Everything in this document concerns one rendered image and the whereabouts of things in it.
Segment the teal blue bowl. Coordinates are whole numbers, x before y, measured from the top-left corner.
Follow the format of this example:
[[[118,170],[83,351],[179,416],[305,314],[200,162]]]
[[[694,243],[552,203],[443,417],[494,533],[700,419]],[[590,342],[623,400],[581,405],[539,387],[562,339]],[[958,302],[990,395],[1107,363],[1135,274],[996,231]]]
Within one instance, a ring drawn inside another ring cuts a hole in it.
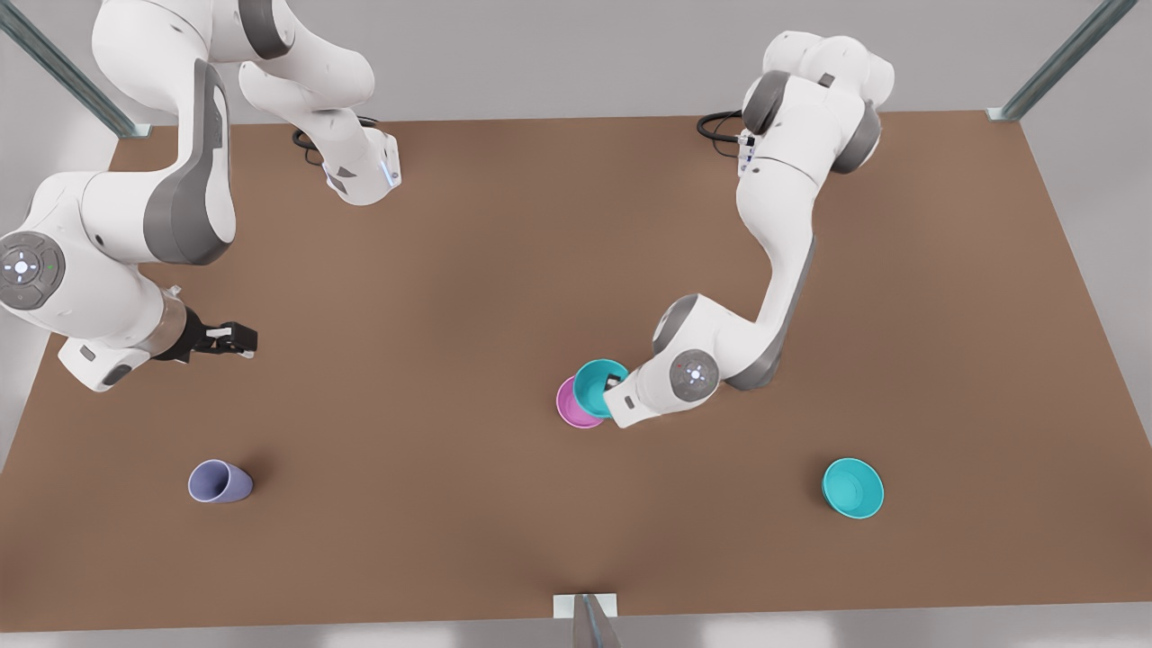
[[[608,404],[605,402],[605,378],[608,374],[626,374],[628,377],[628,369],[626,366],[619,364],[617,361],[611,360],[611,357],[596,357],[596,360],[589,361],[588,364],[581,366],[579,371],[575,374],[575,382],[573,383],[573,390],[579,405],[588,410],[589,414],[598,416],[598,419],[612,419]]]
[[[820,481],[823,499],[841,517],[876,517],[885,499],[882,480],[876,468],[857,458],[840,458],[828,464]]]

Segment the lavender cup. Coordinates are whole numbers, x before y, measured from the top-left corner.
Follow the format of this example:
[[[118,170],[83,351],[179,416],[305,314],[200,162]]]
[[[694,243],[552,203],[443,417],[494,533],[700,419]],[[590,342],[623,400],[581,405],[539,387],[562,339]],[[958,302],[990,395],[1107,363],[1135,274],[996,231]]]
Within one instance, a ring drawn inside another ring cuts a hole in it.
[[[252,492],[253,481],[235,464],[210,459],[190,472],[185,488],[198,503],[234,503]]]

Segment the silver frame post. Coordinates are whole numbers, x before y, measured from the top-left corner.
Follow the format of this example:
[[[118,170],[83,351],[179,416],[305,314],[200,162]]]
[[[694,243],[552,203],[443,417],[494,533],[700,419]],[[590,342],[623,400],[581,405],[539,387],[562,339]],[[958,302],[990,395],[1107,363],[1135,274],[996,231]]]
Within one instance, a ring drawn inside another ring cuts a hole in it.
[[[573,621],[573,648],[622,648],[611,621],[617,618],[616,593],[553,595],[553,618]]]
[[[985,111],[990,122],[1020,122],[1140,0],[1102,0],[1005,105]]]
[[[136,123],[123,113],[12,0],[0,0],[0,32],[7,33],[50,77],[69,91],[120,140],[146,140],[151,134],[151,126]]]

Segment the pink bowl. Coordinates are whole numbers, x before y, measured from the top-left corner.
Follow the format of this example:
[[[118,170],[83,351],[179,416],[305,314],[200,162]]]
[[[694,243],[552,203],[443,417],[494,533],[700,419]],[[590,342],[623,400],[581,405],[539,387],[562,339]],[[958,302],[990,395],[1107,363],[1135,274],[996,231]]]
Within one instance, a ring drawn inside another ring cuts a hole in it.
[[[573,383],[575,383],[575,376],[564,379],[561,386],[558,389],[555,397],[555,406],[560,419],[563,419],[564,423],[573,425],[576,429],[592,429],[602,423],[602,419],[593,416],[588,413],[576,399],[575,391],[573,390]]]

